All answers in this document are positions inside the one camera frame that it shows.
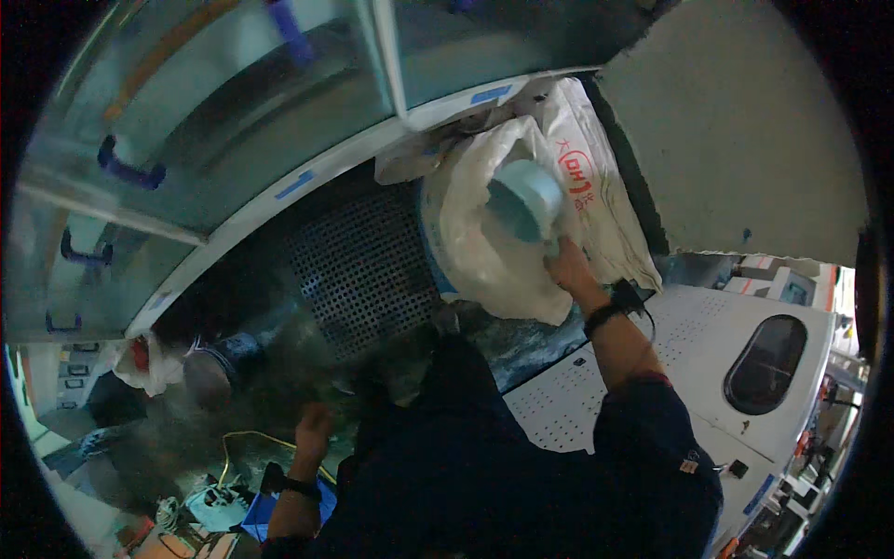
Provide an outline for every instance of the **forearm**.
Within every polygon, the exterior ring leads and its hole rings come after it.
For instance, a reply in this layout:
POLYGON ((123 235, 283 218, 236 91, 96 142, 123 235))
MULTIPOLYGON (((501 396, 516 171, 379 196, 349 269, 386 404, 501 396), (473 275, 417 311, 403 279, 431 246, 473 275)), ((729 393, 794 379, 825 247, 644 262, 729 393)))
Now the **forearm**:
MULTIPOLYGON (((583 311, 584 320, 590 318, 596 309, 611 302, 608 293, 592 277, 569 291, 583 311)), ((609 318, 606 323, 587 334, 593 344, 599 371, 609 390, 642 373, 663 372, 662 364, 649 340, 626 316, 609 318)))
MULTIPOLYGON (((286 476, 298 481, 316 483, 319 464, 296 454, 286 476)), ((312 538, 320 530, 320 507, 310 498, 296 491, 283 491, 276 502, 267 526, 268 538, 300 536, 312 538)))

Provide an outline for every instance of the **hand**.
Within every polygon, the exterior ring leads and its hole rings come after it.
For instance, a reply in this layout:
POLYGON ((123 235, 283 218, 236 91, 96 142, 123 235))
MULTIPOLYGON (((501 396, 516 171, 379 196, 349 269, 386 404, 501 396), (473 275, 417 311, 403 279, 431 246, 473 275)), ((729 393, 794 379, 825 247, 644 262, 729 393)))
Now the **hand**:
POLYGON ((329 450, 329 436, 333 433, 332 415, 325 404, 311 402, 304 406, 301 422, 295 427, 295 459, 290 476, 295 479, 313 478, 329 450))
POLYGON ((544 258, 544 266, 552 280, 572 296, 597 284, 584 251, 568 237, 559 238, 559 256, 544 258))

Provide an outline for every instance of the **purple handle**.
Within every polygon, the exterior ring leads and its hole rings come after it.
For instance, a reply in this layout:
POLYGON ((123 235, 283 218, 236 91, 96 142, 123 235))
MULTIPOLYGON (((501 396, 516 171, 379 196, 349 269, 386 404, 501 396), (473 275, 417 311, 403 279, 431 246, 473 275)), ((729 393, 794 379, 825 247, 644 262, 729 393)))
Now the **purple handle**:
POLYGON ((99 147, 97 154, 100 168, 106 169, 112 176, 118 177, 122 181, 136 184, 147 191, 153 191, 161 185, 167 174, 164 165, 156 164, 148 173, 140 171, 136 167, 122 163, 118 157, 114 156, 114 144, 114 136, 111 134, 103 140, 103 145, 99 147))
POLYGON ((46 330, 50 334, 65 334, 69 332, 79 332, 80 331, 80 315, 74 315, 74 328, 56 328, 53 327, 53 317, 50 316, 50 311, 46 312, 46 330))
POLYGON ((267 13, 273 18, 276 28, 283 40, 289 45, 292 59, 298 65, 305 65, 314 60, 314 48, 298 27, 292 15, 289 0, 266 0, 267 13))
POLYGON ((59 252, 62 252, 62 258, 74 264, 83 264, 84 266, 109 266, 112 264, 112 245, 106 244, 101 254, 84 254, 72 249, 72 230, 65 227, 62 232, 62 242, 59 244, 59 252))

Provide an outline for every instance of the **sleeve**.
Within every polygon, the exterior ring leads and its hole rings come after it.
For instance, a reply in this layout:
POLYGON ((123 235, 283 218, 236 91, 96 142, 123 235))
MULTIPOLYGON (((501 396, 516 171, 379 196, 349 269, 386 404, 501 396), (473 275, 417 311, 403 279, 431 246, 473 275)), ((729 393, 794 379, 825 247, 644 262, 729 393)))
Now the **sleeve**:
POLYGON ((689 412, 665 375, 630 379, 609 392, 593 433, 594 448, 609 448, 626 461, 680 468, 684 460, 708 463, 692 434, 689 412))
POLYGON ((642 492, 635 501, 648 503, 641 514, 654 527, 653 555, 702 555, 716 530, 723 491, 667 377, 633 378, 606 395, 593 438, 597 454, 642 492))
POLYGON ((297 536, 268 539, 261 544, 262 559, 292 559, 303 557, 304 548, 310 540, 297 536))

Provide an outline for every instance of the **gray wall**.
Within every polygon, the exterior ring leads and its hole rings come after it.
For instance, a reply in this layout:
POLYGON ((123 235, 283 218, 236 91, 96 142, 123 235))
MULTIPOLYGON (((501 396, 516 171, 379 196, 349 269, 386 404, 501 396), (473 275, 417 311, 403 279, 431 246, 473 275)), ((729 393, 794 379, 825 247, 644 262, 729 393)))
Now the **gray wall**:
POLYGON ((866 218, 856 147, 819 66, 769 3, 681 4, 605 67, 599 88, 671 251, 854 265, 866 218))

